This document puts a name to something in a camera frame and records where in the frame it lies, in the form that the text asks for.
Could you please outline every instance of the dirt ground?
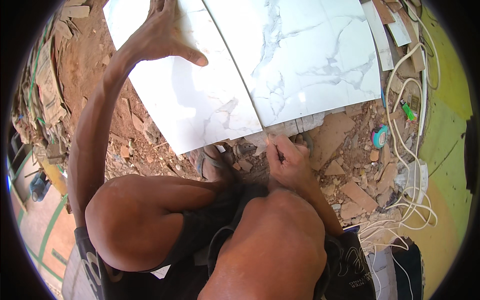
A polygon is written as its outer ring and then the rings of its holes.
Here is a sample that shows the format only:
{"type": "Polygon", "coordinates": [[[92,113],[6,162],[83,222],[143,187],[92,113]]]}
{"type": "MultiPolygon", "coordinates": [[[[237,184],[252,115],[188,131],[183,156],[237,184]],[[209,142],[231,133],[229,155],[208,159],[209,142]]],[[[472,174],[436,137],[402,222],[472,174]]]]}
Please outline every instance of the dirt ground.
{"type": "MultiPolygon", "coordinates": [[[[60,58],[59,78],[64,86],[63,95],[72,111],[70,122],[66,123],[65,127],[71,136],[75,131],[78,118],[82,112],[83,97],[89,98],[106,69],[106,65],[102,63],[103,58],[107,55],[111,56],[115,52],[115,47],[113,46],[102,11],[106,2],[107,0],[89,0],[84,4],[91,7],[89,16],[87,18],[73,19],[73,22],[81,31],[81,35],[78,40],[72,38],[68,41],[66,50],[60,58]]],[[[387,75],[387,72],[382,73],[382,86],[385,85],[387,75]]],[[[390,99],[394,98],[396,98],[396,94],[392,93],[390,99]]],[[[106,178],[110,179],[116,176],[135,173],[144,176],[170,175],[203,180],[184,155],[176,156],[168,144],[163,144],[166,142],[163,137],[161,137],[158,142],[163,145],[154,148],[155,145],[150,144],[143,133],[135,129],[127,102],[130,103],[132,113],[141,120],[145,121],[149,117],[132,83],[127,79],[115,106],[110,132],[125,140],[133,139],[132,145],[134,152],[130,158],[125,159],[121,157],[120,148],[123,143],[116,139],[111,139],[106,158],[106,178]]],[[[343,184],[349,182],[352,177],[360,177],[361,174],[365,173],[369,181],[373,180],[373,176],[378,170],[378,165],[375,163],[372,165],[372,161],[369,159],[369,148],[373,147],[368,144],[372,132],[372,125],[378,126],[382,123],[384,114],[385,109],[378,101],[363,103],[362,113],[351,117],[352,120],[355,121],[355,127],[347,133],[348,137],[345,139],[345,142],[340,145],[331,159],[329,159],[319,171],[314,171],[314,175],[321,187],[331,186],[335,182],[336,187],[334,193],[326,196],[330,204],[351,201],[338,189],[343,184]],[[366,120],[366,122],[370,120],[370,123],[363,130],[360,130],[360,125],[364,120],[366,120]],[[355,148],[351,143],[356,134],[359,138],[358,147],[355,148]],[[325,176],[324,171],[330,162],[339,157],[344,159],[342,168],[346,174],[341,176],[325,176]],[[355,168],[355,164],[360,164],[361,167],[355,168]]],[[[398,119],[397,123],[405,124],[405,118],[398,119]]],[[[249,172],[243,169],[238,172],[238,175],[244,182],[267,182],[269,168],[264,153],[260,156],[253,156],[254,151],[251,151],[245,155],[236,156],[233,155],[232,148],[229,145],[224,144],[224,147],[227,150],[230,163],[234,163],[240,159],[246,159],[253,165],[249,172]]]]}

